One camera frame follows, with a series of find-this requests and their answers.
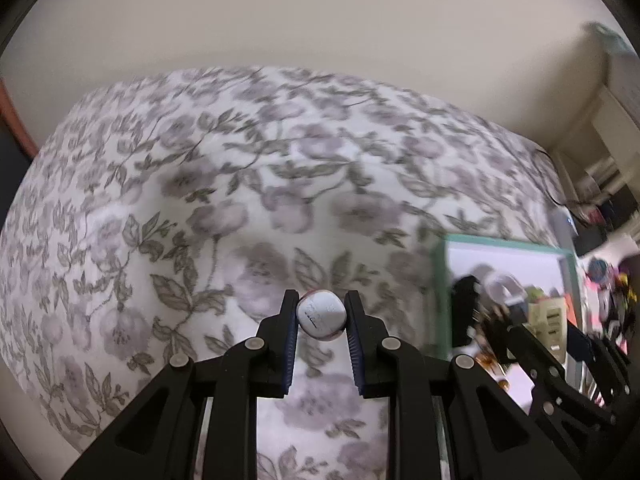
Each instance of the bed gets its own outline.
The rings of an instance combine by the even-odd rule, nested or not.
[[[286,288],[356,289],[433,350],[443,232],[553,244],[538,146],[436,98],[354,76],[209,68],[86,95],[30,167],[0,235],[1,353],[79,452],[176,352],[224,353]],[[365,479],[386,402],[344,336],[300,334],[284,400],[258,404],[258,478]]]

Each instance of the silver screw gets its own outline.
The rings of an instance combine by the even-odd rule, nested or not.
[[[398,350],[400,348],[400,340],[395,337],[385,337],[382,340],[382,348],[387,350]]]
[[[182,368],[186,366],[188,362],[189,358],[182,352],[172,355],[169,359],[169,364],[174,368]]]
[[[264,346],[264,339],[261,337],[250,337],[244,342],[244,346],[249,350],[259,350]]]
[[[474,367],[474,360],[473,358],[469,357],[468,355],[459,355],[458,357],[456,357],[456,364],[460,367],[460,368],[464,368],[465,370],[471,370],[471,368]]]

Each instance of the beige wall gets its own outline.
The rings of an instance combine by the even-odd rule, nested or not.
[[[38,144],[84,92],[216,64],[348,72],[411,87],[545,146],[602,78],[600,0],[40,0],[0,59]]]

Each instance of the metal rivet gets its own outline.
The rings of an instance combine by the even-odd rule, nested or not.
[[[456,364],[460,368],[464,368],[465,370],[471,370],[471,368],[474,367],[474,363],[475,361],[473,360],[473,358],[469,357],[468,355],[462,354],[456,357]]]
[[[382,348],[387,350],[398,350],[400,348],[400,340],[395,337],[385,337],[382,340]]]
[[[244,346],[249,350],[259,350],[264,346],[264,339],[261,337],[250,337],[244,342]]]
[[[189,358],[182,352],[172,355],[169,359],[169,364],[174,368],[182,368],[187,363],[189,363]]]

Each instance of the floral fabric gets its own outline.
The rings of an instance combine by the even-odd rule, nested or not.
[[[218,356],[286,288],[357,289],[434,342],[428,243],[552,243],[537,146],[438,99],[344,75],[184,70],[85,96],[0,236],[1,352],[78,450],[176,352]],[[260,480],[385,466],[386,402],[356,392],[344,336],[298,338],[290,395],[258,405]]]

